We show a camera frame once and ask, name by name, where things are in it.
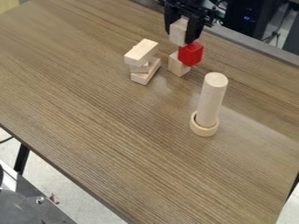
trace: wooden table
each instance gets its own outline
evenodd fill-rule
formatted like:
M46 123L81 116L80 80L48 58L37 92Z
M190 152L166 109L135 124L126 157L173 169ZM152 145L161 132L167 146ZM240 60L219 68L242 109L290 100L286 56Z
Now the wooden table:
M143 38L147 87L122 55ZM203 33L183 78L163 16L127 0L33 0L0 16L0 124L129 223L273 223L298 172L299 70ZM189 128L205 74L230 83L216 136Z

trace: floor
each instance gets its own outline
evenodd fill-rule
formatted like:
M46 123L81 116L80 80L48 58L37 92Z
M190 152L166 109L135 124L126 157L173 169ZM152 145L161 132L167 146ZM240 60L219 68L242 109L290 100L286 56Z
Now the floor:
M264 33L264 39L266 39L267 37L269 37L271 35L271 33L273 31L276 31L277 27L279 26L279 24L282 21L283 15L285 10L287 9L287 4L283 4L279 10L275 13L275 15L273 16L272 20L269 22L265 33ZM273 38L272 41L269 43L272 46L277 46L278 48L283 48L284 42L286 41L286 38L289 34L289 30L292 27L292 24L296 18L297 15L297 11L295 10L291 10L289 12L289 14L285 17L285 19L283 20L282 23L282 27L281 29L279 29L278 33L280 33L280 37L278 38Z
M9 136L0 129L0 141ZM10 167L15 163L19 145L16 139L0 144L0 158ZM79 224L126 223L32 152L24 177L46 196L54 194L57 206Z

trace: rectangular wooden block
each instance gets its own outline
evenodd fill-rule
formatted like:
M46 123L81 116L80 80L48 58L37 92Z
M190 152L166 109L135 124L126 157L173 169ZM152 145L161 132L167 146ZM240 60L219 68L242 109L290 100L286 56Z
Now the rectangular wooden block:
M188 73L191 68L179 61L177 59L177 52L174 52L168 57L168 70L181 77L184 74Z
M150 71L150 63L147 61L142 66L129 66L129 71L132 74L146 74Z
M158 43L144 38L124 55L126 64L141 67L159 50Z
M159 58L152 57L149 60L149 72L132 73L131 80L142 85L147 85L160 66L161 66L161 60Z
M170 25L170 41L178 46L185 46L188 19L181 17Z

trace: wooden cylinder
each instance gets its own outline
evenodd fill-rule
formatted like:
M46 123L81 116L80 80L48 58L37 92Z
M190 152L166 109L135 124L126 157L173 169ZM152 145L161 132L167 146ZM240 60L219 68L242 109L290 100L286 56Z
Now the wooden cylinder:
M228 79L222 73L208 73L205 76L196 115L196 123L199 126L211 128L218 121L227 83Z

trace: red block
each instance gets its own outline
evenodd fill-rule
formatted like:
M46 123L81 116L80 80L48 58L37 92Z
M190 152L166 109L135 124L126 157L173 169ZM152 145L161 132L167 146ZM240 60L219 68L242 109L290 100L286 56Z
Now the red block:
M198 64L203 58L204 47L199 42L192 42L178 48L178 59L188 67Z

